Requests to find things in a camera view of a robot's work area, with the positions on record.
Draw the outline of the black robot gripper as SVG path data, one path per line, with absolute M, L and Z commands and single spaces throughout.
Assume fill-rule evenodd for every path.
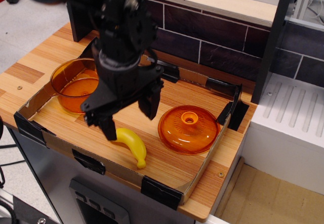
M 99 63 L 97 71 L 99 84 L 81 105 L 89 126 L 99 126 L 109 141 L 117 140 L 112 116 L 134 102 L 138 102 L 139 109 L 150 120 L 155 118 L 164 87 L 162 66 L 135 64 L 132 68 L 117 70 Z

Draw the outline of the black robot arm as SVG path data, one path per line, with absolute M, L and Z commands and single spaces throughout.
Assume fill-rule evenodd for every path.
M 92 44 L 99 83 L 81 105 L 88 125 L 99 127 L 106 138 L 116 140 L 113 115 L 137 102 L 150 119 L 156 116 L 163 87 L 163 68 L 156 63 L 141 66 L 151 51 L 157 25 L 144 0 L 34 0 L 45 4 L 71 2 L 99 32 Z

